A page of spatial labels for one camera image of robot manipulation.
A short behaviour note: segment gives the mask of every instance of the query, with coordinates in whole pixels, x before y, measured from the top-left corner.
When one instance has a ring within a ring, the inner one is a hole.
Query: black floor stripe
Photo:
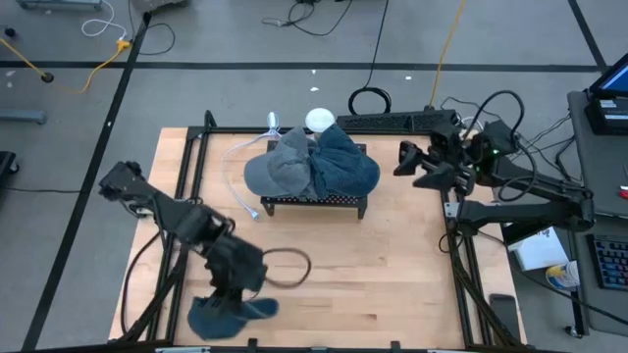
[[[596,40],[593,38],[593,34],[589,29],[589,25],[587,25],[587,21],[585,20],[585,16],[582,14],[582,10],[578,5],[576,0],[568,0],[569,7],[571,7],[571,11],[573,15],[576,17],[576,22],[582,31],[582,35],[585,36],[585,40],[587,41],[587,45],[589,46],[589,50],[591,50],[591,54],[593,58],[596,60],[596,64],[598,64],[598,68],[601,72],[606,71],[606,62],[604,61],[604,57],[602,56],[602,52],[596,43]]]
[[[33,62],[43,69],[93,69],[97,62]],[[107,68],[123,69],[126,63],[112,63]],[[379,63],[379,71],[435,71],[438,64]],[[26,68],[22,62],[0,62],[0,68]],[[369,70],[371,63],[181,63],[137,62],[135,69],[158,70]],[[445,72],[476,73],[594,73],[595,65],[516,65],[516,64],[443,64]]]
[[[147,26],[149,22],[150,15],[144,15],[142,27]],[[98,142],[94,148],[94,153],[91,157],[91,161],[89,161],[87,173],[85,174],[82,186],[80,187],[81,193],[78,195],[77,203],[75,204],[70,220],[68,221],[68,226],[66,227],[63,239],[61,240],[59,251],[57,252],[52,269],[50,270],[50,275],[48,276],[48,280],[46,281],[46,285],[44,286],[41,297],[39,298],[39,303],[37,304],[32,321],[30,322],[30,327],[28,328],[24,344],[22,345],[23,351],[30,351],[36,348],[39,336],[41,336],[44,324],[46,323],[52,301],[55,297],[57,287],[59,286],[59,281],[61,280],[63,270],[68,262],[72,245],[77,237],[80,220],[85,211],[85,207],[87,206],[87,201],[89,200],[89,195],[91,194],[91,188],[96,180],[96,175],[98,174],[100,162],[102,161],[105,153],[105,148],[107,147],[107,142],[109,141],[109,136],[111,135],[111,130],[114,127],[118,111],[120,110],[120,105],[125,96],[125,92],[127,91],[127,86],[129,85],[131,72],[133,70],[133,64],[137,60],[142,40],[143,35],[136,40],[135,45],[129,54],[125,70],[120,78],[120,83],[118,83],[118,88],[113,96],[109,113],[107,113],[107,118],[103,124],[102,130],[100,131],[100,136],[98,137]]]

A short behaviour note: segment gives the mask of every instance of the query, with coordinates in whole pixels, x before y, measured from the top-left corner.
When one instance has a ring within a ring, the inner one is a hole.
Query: dark blue towel
[[[362,197],[380,180],[380,166],[360,151],[338,125],[328,127],[310,154],[319,197],[330,193]]]
[[[204,340],[235,337],[249,320],[269,319],[279,312],[279,302],[272,298],[249,300],[236,309],[223,308],[219,312],[210,309],[215,300],[194,297],[187,313],[189,327]]]

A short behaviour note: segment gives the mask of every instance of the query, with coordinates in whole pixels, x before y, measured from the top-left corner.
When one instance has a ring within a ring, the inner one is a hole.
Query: black cable
[[[493,241],[496,241],[496,242],[500,243],[501,245],[503,245],[504,247],[506,246],[506,244],[503,242],[503,240],[497,238],[496,236],[493,236],[493,235],[490,235],[490,234],[486,234],[486,233],[484,233],[484,232],[482,232],[480,230],[478,230],[478,231],[479,231],[478,234],[481,234],[481,235],[485,236],[486,238],[489,238],[489,239],[491,239]],[[510,269],[513,270],[515,273],[517,273],[518,275],[520,275],[522,277],[527,278],[528,280],[534,282],[535,284],[538,284],[541,287],[543,287],[543,288],[545,288],[545,289],[547,289],[547,290],[549,290],[549,291],[551,291],[551,292],[553,292],[555,294],[558,294],[558,295],[560,295],[560,296],[562,296],[564,298],[567,298],[567,299],[571,300],[572,302],[574,302],[574,303],[576,303],[576,304],[578,304],[580,306],[583,306],[583,307],[585,307],[585,308],[587,308],[589,310],[593,310],[593,311],[595,311],[598,314],[604,315],[604,316],[606,316],[609,319],[615,320],[615,321],[617,321],[617,322],[619,322],[619,323],[621,323],[623,325],[628,325],[628,320],[619,318],[617,316],[614,316],[614,315],[610,314],[608,311],[602,310],[602,309],[600,309],[598,307],[595,307],[595,306],[593,306],[591,304],[588,304],[588,303],[586,303],[586,302],[584,302],[582,300],[573,298],[573,297],[571,297],[571,295],[565,294],[565,293],[561,292],[560,290],[550,286],[549,284],[543,283],[542,281],[537,280],[537,279],[535,279],[535,278],[525,274],[523,271],[521,271],[521,270],[515,268],[514,266],[512,266],[512,264],[510,264],[510,262],[508,262],[508,265],[510,266]]]
[[[296,29],[298,29],[298,30],[300,30],[302,32],[305,32],[307,34],[310,34],[310,35],[326,36],[326,35],[329,35],[330,33],[332,33],[334,31],[334,29],[336,29],[336,27],[338,25],[340,25],[340,22],[342,22],[342,19],[344,18],[344,15],[346,15],[346,13],[349,11],[349,8],[351,7],[351,4],[353,3],[353,0],[349,0],[348,4],[346,4],[346,8],[344,9],[344,12],[342,12],[342,15],[340,15],[340,17],[336,21],[336,24],[330,30],[328,30],[328,31],[326,31],[324,33],[313,32],[311,30],[305,29],[302,26],[298,25],[298,23],[300,23],[300,22],[302,22],[304,20],[309,19],[310,16],[312,16],[312,14],[314,14],[315,4],[318,3],[318,2],[320,2],[320,0],[312,1],[312,3],[309,4],[311,6],[312,10],[309,13],[304,11],[303,15],[300,18],[296,19],[296,20],[292,19],[292,12],[294,11],[294,8],[297,5],[300,5],[300,4],[305,6],[307,3],[303,2],[303,1],[301,1],[301,2],[297,1],[294,5],[292,5],[290,7],[290,10],[288,11],[288,20],[287,21],[283,21],[283,20],[279,20],[279,19],[273,19],[273,18],[265,18],[265,19],[262,19],[262,24],[264,24],[264,25],[276,25],[276,26],[279,26],[279,27],[291,26],[292,25]]]
[[[567,150],[567,148],[569,148],[569,146],[571,146],[574,142],[576,141],[576,135],[574,134],[573,136],[571,136],[571,139],[569,139],[569,141],[564,144],[562,147],[560,147],[560,149],[558,150],[558,152],[556,152],[553,155],[553,161],[556,163],[556,165],[558,166],[558,168],[560,169],[560,174],[565,177],[568,181],[571,181],[573,179],[573,177],[571,177],[571,175],[567,172],[567,168],[565,167],[565,165],[562,163],[562,161],[560,160],[560,156]]]
[[[146,215],[146,214],[139,214],[139,213],[134,212],[134,211],[131,209],[131,207],[129,207],[129,205],[127,205],[127,204],[125,203],[125,201],[123,201],[123,200],[119,200],[119,202],[120,202],[120,204],[122,205],[122,207],[125,209],[125,211],[127,211],[127,213],[128,213],[128,214],[130,214],[131,216],[133,216],[133,217],[135,217],[135,218],[137,218],[137,219],[139,219],[139,220],[140,220],[140,219],[144,219],[144,218],[146,218],[146,216],[148,216],[148,215]]]
[[[568,139],[566,139],[566,140],[563,140],[563,141],[559,141],[559,142],[553,143],[553,144],[551,144],[551,145],[549,145],[549,146],[546,146],[546,147],[544,147],[544,148],[538,148],[537,146],[532,145],[532,148],[536,149],[536,151],[531,152],[531,154],[538,153],[538,154],[541,156],[541,158],[543,158],[543,160],[544,160],[544,161],[546,161],[546,163],[547,163],[550,167],[554,168],[555,170],[559,171],[559,172],[562,174],[562,170],[561,170],[561,169],[560,169],[560,168],[559,168],[556,164],[554,164],[552,161],[550,161],[550,160],[548,159],[548,157],[547,157],[547,156],[543,153],[543,151],[544,151],[544,150],[547,150],[548,148],[554,147],[555,145],[557,145],[557,144],[559,144],[559,143],[564,143],[564,142],[567,142],[567,141],[569,141],[570,139],[571,139],[571,137],[570,137],[570,138],[568,138]],[[569,176],[569,177],[571,177],[571,178],[573,178],[574,180],[577,180],[577,181],[582,181],[581,179],[579,179],[579,178],[577,178],[577,177],[574,177],[574,176]]]
[[[521,125],[521,122],[523,121],[523,116],[525,115],[526,108],[525,108],[525,105],[523,104],[523,101],[521,100],[521,97],[519,97],[517,93],[509,89],[500,90],[491,94],[489,98],[487,98],[484,101],[484,103],[480,105],[480,108],[475,113],[475,116],[473,117],[473,120],[471,121],[471,124],[469,126],[473,127],[475,123],[478,122],[478,118],[480,118],[480,114],[484,112],[484,108],[487,106],[487,104],[489,104],[495,97],[500,96],[501,94],[511,95],[519,104],[519,118],[517,119],[517,122],[514,124],[514,127],[510,131],[510,141],[512,143],[515,143],[515,133],[517,129],[519,128],[519,126]],[[469,136],[469,133],[471,133],[471,128],[467,128],[467,130],[464,132],[464,135],[462,136],[463,141]]]
[[[154,197],[150,198],[150,202],[153,204],[153,208],[155,209],[154,211],[154,215],[155,215],[155,224],[157,224],[157,228],[159,228],[159,234],[161,234],[161,244],[164,247],[164,249],[166,248],[166,235],[164,235],[164,223],[162,222],[162,218],[161,218],[161,211],[159,210],[159,205],[157,204],[157,200],[155,200]]]
[[[569,141],[569,140],[571,140],[572,138],[573,138],[573,137],[565,138],[565,139],[563,139],[562,141],[558,141],[558,142],[555,142],[555,143],[553,143],[553,144],[550,144],[550,145],[547,145],[547,146],[545,146],[545,147],[541,147],[541,148],[538,148],[538,147],[536,147],[536,146],[533,146],[533,147],[534,147],[534,148],[536,148],[537,150],[536,150],[536,151],[534,151],[534,152],[532,152],[532,154],[539,153],[539,152],[545,151],[545,150],[547,150],[547,149],[550,149],[550,148],[552,148],[552,147],[555,147],[555,146],[557,146],[557,145],[559,145],[559,144],[561,144],[561,143],[568,142],[568,141]]]
[[[186,248],[182,247],[182,252],[187,251]],[[185,265],[186,257],[182,256],[180,252],[177,262],[173,266],[170,274],[166,277],[163,286],[155,292],[153,298],[150,300],[148,306],[141,313],[139,318],[133,323],[131,328],[129,328],[129,332],[123,334],[119,341],[138,341],[141,337],[142,333],[148,326],[148,322],[152,320],[155,314],[161,310],[161,306],[163,301],[168,296],[168,292],[175,285],[175,283],[180,280],[180,278],[184,275],[183,266]]]
[[[175,31],[173,30],[173,28],[172,28],[172,27],[170,27],[170,25],[168,25],[168,24],[160,23],[160,24],[150,25],[150,26],[148,26],[148,27],[144,30],[144,32],[146,32],[147,30],[149,30],[149,29],[151,29],[151,28],[154,28],[154,27],[156,27],[156,26],[159,26],[159,25],[163,25],[163,26],[165,26],[165,27],[166,27],[166,28],[170,31],[170,34],[173,36],[173,39],[172,39],[172,41],[170,42],[170,45],[168,46],[168,48],[166,48],[166,49],[164,49],[164,50],[161,50],[161,51],[152,52],[152,53],[143,53],[143,52],[139,52],[139,55],[146,55],[146,56],[150,56],[150,55],[161,55],[161,54],[166,54],[166,53],[168,53],[169,51],[171,51],[171,50],[172,50],[172,48],[174,48],[174,47],[175,47],[175,43],[177,43],[177,35],[175,34]]]
[[[357,115],[357,113],[355,112],[355,109],[353,108],[353,101],[355,100],[355,97],[357,97],[362,92],[373,92],[379,95],[380,97],[382,97],[382,99],[384,99],[384,102],[386,103],[384,114],[391,112],[391,108],[393,106],[393,101],[392,101],[393,99],[391,98],[389,93],[379,87],[369,87],[369,83],[371,83],[371,77],[373,76],[373,71],[375,70],[375,61],[377,60],[377,53],[380,49],[380,40],[382,39],[382,31],[384,30],[384,21],[386,20],[386,13],[388,12],[388,9],[389,9],[389,0],[386,0],[386,3],[384,5],[384,12],[382,14],[382,22],[380,23],[380,31],[377,34],[377,42],[375,44],[375,53],[373,53],[373,60],[371,61],[371,70],[369,71],[369,78],[366,80],[366,83],[364,83],[364,86],[362,88],[356,89],[349,96],[348,108],[349,108],[349,112],[351,112],[352,115]]]
[[[499,188],[499,191],[497,192],[497,198],[499,198],[499,200],[503,201],[503,202],[512,202],[512,201],[516,201],[520,198],[522,198],[523,196],[525,196],[528,192],[530,192],[530,190],[532,189],[532,187],[537,183],[537,178],[539,175],[539,170],[537,168],[537,161],[535,161],[534,157],[532,157],[532,154],[530,154],[530,151],[528,151],[527,148],[525,148],[523,146],[523,144],[521,144],[521,142],[517,141],[516,142],[519,145],[519,148],[521,148],[521,150],[523,151],[523,153],[526,154],[526,156],[528,156],[528,159],[530,160],[530,163],[532,164],[532,175],[531,176],[518,176],[518,177],[514,177],[512,179],[510,179],[509,181],[507,181],[504,185],[502,185]],[[507,187],[509,187],[512,183],[514,183],[515,181],[521,181],[524,179],[531,179],[530,183],[528,184],[528,186],[521,192],[519,192],[517,195],[513,196],[513,197],[503,197],[503,191],[506,190]]]
[[[443,249],[443,239],[445,239],[445,237],[447,236],[447,233],[441,235],[441,238],[439,239],[439,250],[441,250],[442,253],[444,254],[448,254],[449,250],[444,250]],[[456,248],[459,248],[460,245],[462,244],[462,238],[460,238],[460,241],[455,245]]]
[[[332,27],[332,29],[328,30],[325,33],[317,33],[317,32],[313,32],[313,31],[307,30],[307,29],[305,29],[305,28],[303,28],[303,27],[301,27],[301,26],[299,26],[297,24],[293,24],[293,25],[294,25],[295,28],[297,28],[300,31],[305,32],[307,34],[311,34],[311,35],[315,35],[315,36],[326,36],[326,35],[332,33],[334,31],[334,29],[336,29],[336,27],[338,25],[340,25],[340,22],[344,18],[344,15],[346,15],[346,13],[349,11],[349,8],[351,7],[352,3],[353,3],[353,0],[349,0],[349,3],[346,4],[346,9],[344,9],[344,12],[342,13],[342,15],[340,15],[340,17],[338,18],[338,21],[336,22],[336,24]]]
[[[532,137],[527,143],[528,146],[530,147],[531,145],[539,142],[543,137],[545,137],[546,135],[548,135],[549,133],[553,132],[554,130],[556,130],[557,128],[561,127],[565,122],[567,122],[569,119],[571,119],[570,115],[567,115],[566,117],[559,119],[558,121],[556,121],[553,125],[551,125],[550,127],[546,128],[545,130],[537,133],[536,136]]]
[[[276,281],[274,279],[270,279],[268,277],[266,277],[266,281],[269,282],[271,285],[274,285],[277,288],[282,288],[282,289],[291,289],[291,288],[297,288],[298,286],[302,285],[305,280],[310,276],[310,272],[312,271],[312,260],[310,259],[309,255],[307,255],[307,253],[305,253],[303,250],[300,249],[296,249],[296,248],[273,248],[273,249],[268,249],[266,251],[264,251],[262,256],[266,256],[268,254],[273,254],[273,253],[293,253],[296,255],[301,256],[306,264],[307,264],[307,268],[305,270],[305,274],[303,275],[303,277],[301,279],[299,279],[298,281],[295,282],[289,282],[289,283],[285,283],[285,282],[280,282],[280,281]]]
[[[290,9],[288,10],[288,18],[292,17],[292,11],[294,11],[294,9],[298,6],[298,5],[303,5],[303,15],[301,15],[300,18],[296,19],[296,20],[280,20],[280,19],[276,19],[276,18],[264,18],[262,19],[262,24],[264,25],[275,25],[277,27],[283,27],[283,26],[291,26],[294,24],[298,24],[301,21],[305,21],[307,19],[310,18],[310,16],[312,16],[312,14],[314,14],[314,3],[318,3],[321,2],[321,0],[314,0],[311,3],[306,3],[303,1],[296,1],[292,6],[290,6]],[[309,8],[311,9],[310,12],[307,12],[307,5],[309,5]]]
[[[142,246],[141,249],[139,249],[139,251],[137,251],[137,254],[135,254],[133,259],[131,260],[131,263],[129,264],[129,268],[127,269],[127,275],[125,276],[125,282],[122,287],[122,303],[120,306],[120,327],[122,328],[123,334],[127,334],[128,332],[127,331],[127,297],[129,295],[129,278],[131,278],[131,273],[133,272],[133,269],[135,268],[135,264],[137,264],[139,257],[144,253],[144,251],[146,251],[150,247],[150,245],[152,245],[155,242],[155,240],[157,240],[157,238],[159,237],[161,233],[162,233],[161,230],[157,231],[157,233],[153,235],[148,240],[148,242],[146,242],[146,244],[144,244],[144,246]]]
[[[131,13],[131,0],[127,1],[127,8],[129,10],[129,22],[131,23],[131,43],[135,42],[135,25],[133,24],[133,16]],[[177,35],[175,34],[175,31],[173,30],[172,27],[170,27],[170,25],[168,24],[164,24],[164,23],[160,23],[160,24],[155,24],[155,25],[150,25],[148,27],[146,27],[145,29],[141,30],[140,32],[137,33],[137,36],[141,36],[143,34],[146,33],[147,30],[154,28],[156,26],[159,25],[163,25],[165,26],[169,31],[170,34],[173,36],[173,40],[171,41],[170,45],[168,46],[168,48],[161,50],[161,51],[157,51],[157,52],[153,52],[153,53],[142,53],[139,52],[139,55],[161,55],[161,54],[166,54],[169,51],[171,51],[171,49],[175,46],[175,43],[177,42]]]
[[[19,191],[19,192],[31,192],[31,193],[60,193],[60,194],[82,193],[82,191],[80,190],[24,189],[24,188],[9,187],[9,186],[1,186],[0,189],[9,190],[9,191]]]
[[[480,109],[480,105],[479,105],[478,103],[476,103],[476,102],[468,102],[468,101],[463,101],[463,100],[461,100],[461,99],[457,99],[457,98],[455,98],[455,97],[448,96],[447,98],[445,98],[445,100],[443,101],[443,103],[441,103],[441,110],[444,110],[444,109],[445,109],[445,103],[446,103],[449,99],[450,99],[450,100],[452,100],[452,101],[454,101],[454,102],[456,102],[456,103],[460,103],[460,104],[467,104],[467,105],[472,105],[472,106],[474,106],[476,109],[478,109],[478,110]],[[496,114],[496,113],[492,113],[492,112],[489,112],[489,111],[487,111],[487,110],[483,110],[483,112],[484,112],[484,114],[487,114],[487,115],[490,115],[490,116],[496,117],[496,118],[498,118],[499,120],[501,120],[501,121],[502,121],[501,117],[500,117],[498,114]]]
[[[131,13],[131,0],[127,0],[127,9],[129,10],[129,22],[131,23],[131,39],[135,39],[135,25],[133,24],[133,14]]]
[[[524,274],[521,270],[515,268],[512,265],[510,265],[510,269],[513,270],[518,275],[527,278],[528,280],[530,280],[530,281],[540,285],[541,287],[543,287],[543,288],[545,288],[545,289],[547,289],[547,290],[549,290],[549,291],[551,291],[551,292],[553,292],[555,294],[560,295],[561,297],[567,298],[567,299],[571,300],[572,302],[574,302],[574,303],[576,303],[576,304],[578,304],[580,306],[583,306],[583,307],[585,307],[585,308],[587,308],[589,310],[595,311],[596,313],[598,313],[600,315],[604,315],[607,318],[609,318],[611,320],[615,320],[615,321],[617,321],[620,324],[628,325],[628,320],[625,320],[625,319],[619,318],[617,316],[614,316],[614,315],[610,314],[608,311],[602,310],[602,309],[600,309],[598,307],[595,307],[595,306],[593,306],[591,304],[588,304],[588,303],[586,303],[586,302],[584,302],[584,301],[582,301],[580,299],[573,298],[573,297],[571,297],[571,295],[567,295],[567,294],[559,291],[558,289],[553,288],[549,284],[545,284],[545,283],[541,282],[540,280],[537,280],[537,279],[532,278],[531,276],[529,276],[527,274]]]

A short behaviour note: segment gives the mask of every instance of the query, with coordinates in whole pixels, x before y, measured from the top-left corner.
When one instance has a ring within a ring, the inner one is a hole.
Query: wooden tabletop
[[[171,196],[177,184],[185,134],[186,128],[162,129],[150,172],[149,182]],[[236,202],[221,175],[221,156],[225,151],[252,137],[210,135],[200,196],[212,208],[235,219],[235,233],[260,248],[289,246],[307,252],[313,262],[312,273],[297,289],[264,286],[259,297],[279,300],[277,317],[249,323],[232,339],[206,342],[191,331],[186,316],[194,296],[209,296],[213,291],[209,285],[211,274],[203,267],[203,259],[190,255],[176,344],[243,346],[248,338],[255,337],[260,346],[385,348],[390,347],[392,340],[398,340],[403,348],[463,348],[451,263],[438,247],[439,238],[445,233],[440,194],[412,187],[412,180],[423,173],[420,169],[417,176],[393,176],[399,141],[405,136],[352,136],[355,142],[367,145],[368,155],[381,168],[380,182],[368,196],[368,209],[361,221],[354,209],[282,205],[276,207],[274,217],[268,217],[259,196],[248,191],[243,178],[244,164],[265,152],[266,141],[235,151],[226,159],[227,179],[240,197],[261,214],[259,222],[253,221]],[[408,139],[427,148],[426,137]],[[192,153],[187,192],[191,189],[196,153]],[[493,194],[489,188],[477,186],[469,199],[489,202]],[[501,237],[498,226],[483,230]],[[155,232],[152,220],[138,223],[130,259]],[[503,246],[483,237],[475,237],[474,241],[487,299],[492,293],[516,298]],[[129,325],[154,294],[161,254],[157,241],[140,258],[132,274],[127,305]],[[269,255],[265,261],[268,276],[273,279],[295,280],[305,269],[302,260],[290,255]],[[476,319],[473,301],[468,295],[467,298],[469,313]],[[162,324],[169,306],[168,299],[162,307]],[[474,339],[481,342],[477,320],[472,322]],[[525,342],[521,318],[519,323]],[[165,331],[165,325],[160,326],[160,331]],[[120,335],[119,303],[110,336]]]

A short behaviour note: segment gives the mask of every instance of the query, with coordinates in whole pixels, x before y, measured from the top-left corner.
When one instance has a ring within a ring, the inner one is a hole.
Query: floor
[[[109,1],[115,22],[131,29],[127,0]],[[286,16],[291,3],[190,0],[185,8],[155,14],[152,25],[166,23],[177,34],[174,48],[159,56],[140,55],[132,67],[126,52],[96,76],[85,94],[74,95],[58,88],[81,87],[95,63],[115,51],[118,29],[93,38],[80,32],[85,20],[108,19],[108,8],[95,13],[40,4],[26,11],[14,1],[0,2],[0,24],[19,33],[12,42],[52,72],[57,83],[42,83],[11,52],[0,50],[0,107],[41,109],[49,118],[45,126],[0,123],[0,149],[16,152],[22,167],[11,185],[80,189],[86,176],[98,180],[119,160],[138,161],[149,171],[160,128],[200,125],[206,109],[220,126],[262,126],[269,111],[277,112],[283,126],[302,124],[314,107],[347,114],[346,99],[368,76],[385,1],[355,0],[326,37],[261,24],[265,17]],[[456,0],[391,1],[377,57],[387,65],[375,70],[371,85],[389,92],[394,111],[427,104],[457,5]],[[344,6],[323,0],[303,25],[326,30]],[[579,23],[574,6],[584,21]],[[469,1],[445,58],[436,105],[448,96],[481,102],[496,90],[512,89],[527,107],[520,131],[532,137],[566,115],[567,92],[587,87],[599,76],[600,65],[628,52],[626,11],[628,3],[622,0]],[[131,15],[138,28],[141,15],[134,9]],[[590,29],[593,40],[586,39],[582,27]],[[150,29],[141,51],[165,49],[170,35],[164,26]],[[451,101],[445,106],[465,117],[475,113],[473,107]],[[366,96],[356,100],[356,107],[361,113],[383,108]],[[496,101],[491,110],[510,124],[516,119],[507,99]],[[571,132],[570,124],[564,124],[539,146]],[[569,172],[579,175],[573,147],[564,158]],[[538,163],[543,173],[557,176],[543,160]],[[79,224],[71,222],[73,210],[75,216],[82,213]],[[78,225],[77,231],[67,231],[69,224]],[[134,219],[95,194],[6,192],[0,227],[0,351],[21,349],[57,251],[73,234],[36,347],[104,342]],[[614,352],[628,344],[628,338],[596,331],[582,340],[567,336],[562,328],[572,322],[570,303],[525,279],[515,281],[532,344],[571,352]]]

